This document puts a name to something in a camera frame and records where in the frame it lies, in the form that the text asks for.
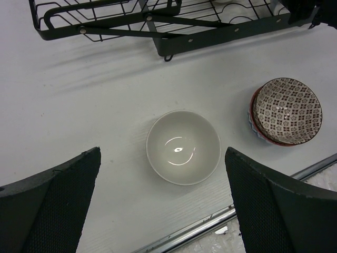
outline patterned bowl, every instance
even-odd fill
[[[277,143],[298,145],[314,138],[323,114],[315,94],[291,78],[267,82],[253,103],[257,128]]]
[[[259,137],[262,140],[265,140],[268,143],[276,144],[276,145],[283,146],[283,147],[292,147],[292,146],[295,146],[293,144],[283,144],[283,143],[275,142],[275,141],[272,140],[271,137],[268,137],[267,135],[265,135],[264,133],[262,133],[258,129],[257,124],[254,121],[253,106],[254,106],[255,98],[257,97],[257,95],[258,95],[258,93],[260,92],[261,89],[262,89],[262,87],[258,88],[257,91],[255,91],[254,95],[252,96],[251,103],[249,105],[248,123],[249,123],[250,128],[253,130],[253,132],[256,134],[257,137]]]

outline white tabletop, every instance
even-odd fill
[[[232,146],[285,174],[337,153],[337,31],[319,26],[256,36],[169,63],[151,39],[44,41],[28,1],[0,9],[0,185],[100,146],[96,180],[78,252],[130,252],[232,203],[223,159],[196,186],[165,182],[151,169],[145,139],[162,114],[188,109]],[[268,145],[248,127],[254,91],[292,77],[318,96],[320,133],[293,148]]]

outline bowl rim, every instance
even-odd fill
[[[257,95],[259,94],[259,92],[261,91],[262,87],[258,88],[255,93],[253,94],[252,98],[251,98],[251,103],[249,105],[249,116],[250,118],[252,119],[252,123],[255,127],[255,129],[257,130],[257,132],[263,137],[265,138],[265,140],[271,142],[272,144],[275,144],[275,145],[279,145],[279,146],[282,146],[282,147],[293,147],[293,146],[296,146],[298,144],[287,144],[287,143],[279,143],[279,142],[276,142],[274,140],[271,140],[269,139],[267,136],[264,135],[264,133],[262,133],[262,131],[259,129],[259,127],[257,126],[256,122],[255,122],[255,118],[254,118],[254,113],[253,113],[253,106],[254,106],[254,101],[257,97]]]
[[[179,112],[192,113],[192,114],[194,114],[194,115],[197,115],[197,116],[201,117],[203,120],[205,120],[205,121],[211,126],[211,128],[213,129],[213,131],[214,131],[214,133],[216,134],[217,139],[218,139],[218,141],[219,141],[219,143],[218,143],[218,144],[219,144],[219,158],[217,159],[216,165],[214,166],[214,168],[213,168],[213,170],[211,171],[211,173],[210,173],[209,175],[207,175],[207,177],[205,177],[205,178],[203,178],[203,179],[201,179],[201,180],[199,180],[199,181],[197,181],[197,182],[194,182],[194,183],[176,183],[176,182],[173,182],[173,181],[171,181],[171,180],[169,180],[169,179],[167,179],[167,178],[164,178],[164,177],[163,177],[162,175],[160,175],[160,173],[155,169],[155,167],[153,166],[152,161],[151,161],[151,159],[150,159],[150,156],[149,156],[149,154],[148,154],[148,138],[149,138],[149,136],[150,136],[150,134],[151,134],[153,128],[155,127],[155,125],[156,125],[161,119],[163,119],[164,117],[166,117],[166,116],[168,116],[168,115],[170,115],[170,114],[179,113]],[[164,115],[160,116],[160,117],[159,117],[159,118],[152,124],[150,130],[149,130],[148,133],[147,133],[147,137],[146,137],[146,145],[145,145],[145,147],[146,147],[146,156],[147,156],[147,160],[148,160],[148,162],[150,163],[152,169],[158,174],[158,176],[160,176],[160,177],[161,177],[162,179],[164,179],[165,181],[167,181],[167,182],[169,182],[169,183],[172,183],[172,184],[175,184],[175,185],[178,185],[178,186],[192,186],[192,185],[201,183],[201,182],[205,181],[206,179],[208,179],[208,178],[215,172],[215,170],[218,168],[219,163],[220,163],[220,160],[221,160],[221,156],[222,156],[221,139],[220,139],[219,134],[217,133],[215,127],[214,127],[214,126],[212,125],[212,123],[211,123],[208,119],[206,119],[204,116],[202,116],[202,115],[200,115],[200,114],[198,114],[198,113],[196,113],[196,112],[190,111],[190,110],[174,110],[174,111],[167,112],[167,113],[165,113]]]
[[[312,139],[314,139],[314,138],[316,137],[316,135],[320,132],[320,129],[321,129],[322,125],[323,125],[323,109],[322,109],[321,102],[320,102],[320,100],[317,98],[316,94],[312,91],[312,89],[311,89],[309,86],[307,86],[307,85],[304,84],[303,82],[301,82],[301,81],[299,81],[299,80],[297,80],[297,79],[291,78],[291,77],[277,77],[277,78],[274,78],[274,79],[272,79],[272,80],[266,82],[265,84],[263,84],[263,85],[259,88],[258,94],[256,94],[256,95],[254,94],[254,95],[253,95],[253,96],[254,96],[253,102],[255,101],[255,98],[257,98],[257,96],[260,94],[260,91],[261,91],[267,84],[269,84],[270,82],[272,82],[272,81],[274,81],[274,80],[277,80],[277,79],[289,79],[289,80],[295,80],[295,81],[297,81],[297,82],[303,84],[306,88],[308,88],[308,89],[311,91],[311,93],[312,93],[312,94],[315,96],[315,98],[317,99],[318,104],[320,105],[321,115],[322,115],[321,124],[320,124],[320,127],[318,128],[317,132],[315,133],[315,135],[314,135],[311,139],[309,139],[309,140],[307,140],[307,141],[304,141],[304,142],[301,142],[301,143],[298,143],[298,144],[290,144],[290,143],[285,143],[285,142],[279,142],[279,143],[282,144],[282,145],[287,145],[287,147],[305,144],[305,143],[311,141]]]

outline black dish rack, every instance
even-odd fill
[[[289,22],[277,0],[29,0],[35,29],[45,40],[84,35],[93,42],[151,37],[158,54],[173,55],[310,23]]]

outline red bowl rim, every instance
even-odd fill
[[[250,103],[250,105],[249,105],[249,115],[250,115],[250,117],[251,117],[251,119],[252,119],[252,123],[253,123],[255,129],[257,130],[257,132],[258,132],[263,138],[265,138],[267,141],[269,141],[269,142],[271,142],[271,143],[273,143],[273,144],[275,144],[275,145],[279,145],[279,146],[283,146],[283,147],[293,147],[293,146],[296,146],[296,144],[285,144],[285,143],[275,142],[275,141],[269,139],[268,137],[266,137],[266,136],[261,132],[261,130],[257,127],[257,125],[256,125],[256,123],[255,123],[254,116],[253,116],[253,115],[254,115],[254,114],[253,114],[253,105],[254,105],[255,98],[256,98],[257,95],[259,94],[259,92],[260,92],[260,90],[262,89],[262,87],[258,88],[258,89],[255,91],[254,95],[252,96],[251,103]]]

